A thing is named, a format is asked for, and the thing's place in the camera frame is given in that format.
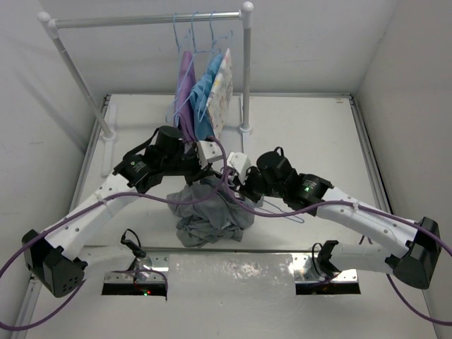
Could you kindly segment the purple t shirt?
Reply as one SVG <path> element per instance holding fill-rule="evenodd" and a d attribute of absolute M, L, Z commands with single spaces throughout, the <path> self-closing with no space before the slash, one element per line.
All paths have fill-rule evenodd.
<path fill-rule="evenodd" d="M 186 142 L 196 141 L 194 111 L 191 106 L 191 89 L 196 84 L 193 54 L 184 51 L 179 65 L 177 89 L 174 97 L 173 125 L 182 132 Z"/>

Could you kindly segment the light blue t shirt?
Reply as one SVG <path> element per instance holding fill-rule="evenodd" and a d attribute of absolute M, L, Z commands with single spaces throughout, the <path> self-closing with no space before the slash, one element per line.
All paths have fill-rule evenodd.
<path fill-rule="evenodd" d="M 194 113 L 194 133 L 199 141 L 214 135 L 213 127 L 208 117 L 207 100 L 222 60 L 223 55 L 221 53 L 216 54 L 208 64 L 205 73 L 191 89 L 190 103 Z"/>

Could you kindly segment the white patterned t shirt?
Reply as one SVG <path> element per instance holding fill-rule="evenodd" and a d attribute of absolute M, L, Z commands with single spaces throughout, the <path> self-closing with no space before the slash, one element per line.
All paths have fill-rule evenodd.
<path fill-rule="evenodd" d="M 228 48 L 224 53 L 206 103 L 213 135 L 217 139 L 220 139 L 222 129 L 225 125 L 232 94 L 232 56 L 230 48 Z"/>

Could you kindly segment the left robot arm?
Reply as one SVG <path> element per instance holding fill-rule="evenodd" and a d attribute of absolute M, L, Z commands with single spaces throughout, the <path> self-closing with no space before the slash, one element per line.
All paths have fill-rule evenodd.
<path fill-rule="evenodd" d="M 145 196 L 164 177 L 183 177 L 192 184 L 213 174 L 212 163 L 222 151 L 212 136 L 185 143 L 179 129 L 161 126 L 128 151 L 99 188 L 66 217 L 42 232 L 22 238 L 28 270 L 56 298 L 80 287 L 93 273 L 133 270 L 144 274 L 151 262 L 137 243 L 122 238 L 119 246 L 90 252 L 94 237 L 123 208 Z"/>

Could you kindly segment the grey t shirt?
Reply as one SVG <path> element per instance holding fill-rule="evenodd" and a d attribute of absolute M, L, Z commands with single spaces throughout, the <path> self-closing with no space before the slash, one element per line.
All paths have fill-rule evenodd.
<path fill-rule="evenodd" d="M 255 215 L 240 208 L 224 188 L 206 201 L 186 204 L 213 193 L 219 181 L 217 177 L 206 177 L 167 195 L 167 200 L 176 202 L 168 207 L 179 218 L 177 238 L 183 246 L 202 247 L 222 239 L 240 242 L 244 231 L 253 225 Z"/>

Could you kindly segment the light blue wire hanger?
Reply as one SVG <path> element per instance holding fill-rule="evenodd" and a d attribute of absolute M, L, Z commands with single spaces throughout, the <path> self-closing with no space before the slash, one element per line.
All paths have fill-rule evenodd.
<path fill-rule="evenodd" d="M 270 213 L 270 214 L 283 214 L 285 211 L 270 201 L 263 201 L 263 205 L 258 208 L 262 212 Z M 285 219 L 290 220 L 291 222 L 295 222 L 298 224 L 303 224 L 304 219 L 299 217 L 298 215 L 285 216 Z"/>

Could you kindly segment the white front cover panel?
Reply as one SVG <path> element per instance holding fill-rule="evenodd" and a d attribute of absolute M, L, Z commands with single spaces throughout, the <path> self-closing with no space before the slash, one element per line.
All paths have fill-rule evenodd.
<path fill-rule="evenodd" d="M 172 255 L 166 297 L 103 295 L 89 279 L 63 306 L 42 290 L 29 338 L 433 338 L 384 275 L 358 295 L 298 295 L 287 255 Z"/>

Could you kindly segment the light blue hanger with purple shirt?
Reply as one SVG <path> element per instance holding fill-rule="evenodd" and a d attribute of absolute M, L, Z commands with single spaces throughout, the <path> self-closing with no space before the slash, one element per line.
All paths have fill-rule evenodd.
<path fill-rule="evenodd" d="M 193 62 L 195 60 L 195 54 L 193 51 L 193 48 L 191 47 L 191 43 L 192 43 L 192 38 L 194 37 L 194 33 L 193 33 L 193 29 L 189 28 L 186 31 L 186 34 L 183 38 L 179 39 L 178 33 L 177 33 L 177 27 L 176 27 L 176 14 L 173 15 L 172 18 L 172 27 L 173 27 L 173 32 L 174 32 L 174 39 L 176 42 L 176 47 L 177 47 L 177 78 L 178 78 L 178 74 L 179 74 L 179 65 L 180 62 L 182 60 L 182 54 L 184 51 L 190 51 L 193 54 Z M 170 120 L 172 120 L 173 123 L 173 117 L 174 117 L 174 99 L 172 101 L 172 114 L 169 115 L 167 114 L 165 119 L 166 122 L 169 122 Z"/>

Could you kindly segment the white garment rack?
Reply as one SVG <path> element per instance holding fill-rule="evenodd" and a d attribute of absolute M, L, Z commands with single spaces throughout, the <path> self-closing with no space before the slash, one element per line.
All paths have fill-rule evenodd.
<path fill-rule="evenodd" d="M 115 26 L 130 26 L 130 25 L 152 25 L 165 23 L 194 23 L 203 22 L 208 23 L 214 20 L 240 20 L 243 25 L 243 95 L 241 99 L 241 113 L 242 123 L 239 130 L 242 134 L 248 136 L 251 133 L 251 126 L 249 123 L 249 99 L 251 89 L 251 26 L 253 18 L 254 5 L 250 1 L 245 1 L 238 11 L 230 12 L 212 12 L 212 13 L 188 13 L 188 14 L 160 14 L 147 16 L 122 16 L 122 17 L 106 17 L 106 18 L 83 18 L 70 20 L 56 20 L 52 18 L 47 12 L 41 11 L 37 15 L 37 20 L 40 22 L 44 31 L 50 40 L 54 43 L 60 57 L 65 63 L 67 69 L 75 80 L 77 86 L 83 94 L 88 103 L 91 112 L 95 116 L 97 125 L 103 132 L 103 140 L 105 143 L 105 150 L 102 159 L 102 176 L 106 177 L 109 171 L 112 170 L 114 146 L 117 142 L 116 126 L 114 125 L 117 118 L 117 109 L 115 107 L 104 111 L 100 108 L 94 100 L 93 94 L 88 89 L 81 73 L 74 64 L 67 48 L 62 42 L 59 31 L 70 28 L 101 28 L 101 27 L 115 27 Z"/>

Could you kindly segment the light blue hanger with patterned shirt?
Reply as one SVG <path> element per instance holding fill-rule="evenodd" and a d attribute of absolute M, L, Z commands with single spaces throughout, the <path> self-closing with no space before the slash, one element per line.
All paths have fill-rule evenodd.
<path fill-rule="evenodd" d="M 211 54 L 217 55 L 222 54 L 222 48 L 226 47 L 226 49 L 230 48 L 233 38 L 234 32 L 233 30 L 229 30 L 225 35 L 217 35 L 215 33 L 213 27 L 213 16 L 217 13 L 217 11 L 212 11 L 209 17 L 209 28 L 210 28 L 210 37 L 211 37 Z"/>

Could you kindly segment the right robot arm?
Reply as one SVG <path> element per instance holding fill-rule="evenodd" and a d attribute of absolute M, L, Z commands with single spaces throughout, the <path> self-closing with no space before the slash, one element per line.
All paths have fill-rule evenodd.
<path fill-rule="evenodd" d="M 254 203 L 279 198 L 292 210 L 342 225 L 370 238 L 359 247 L 338 240 L 321 245 L 313 262 L 317 275 L 331 278 L 348 269 L 393 275 L 420 290 L 429 288 L 441 253 L 438 223 L 399 218 L 351 197 L 330 181 L 299 173 L 283 149 L 262 154 L 253 165 L 244 153 L 229 154 L 234 190 Z"/>

